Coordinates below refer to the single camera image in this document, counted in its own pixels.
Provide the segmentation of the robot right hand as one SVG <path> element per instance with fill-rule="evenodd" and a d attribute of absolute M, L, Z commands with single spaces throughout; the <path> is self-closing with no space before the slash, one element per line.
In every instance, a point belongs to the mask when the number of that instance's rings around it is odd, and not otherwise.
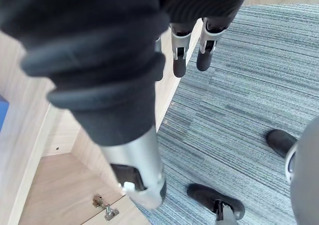
<path fill-rule="evenodd" d="M 23 71 L 55 84 L 48 100 L 70 110 L 101 147 L 124 192 L 156 209 L 166 195 L 155 122 L 155 83 L 165 64 L 160 36 L 171 30 L 173 73 L 180 78 L 202 19 L 196 65 L 205 71 L 243 2 L 0 0 L 0 29 L 24 46 Z"/>

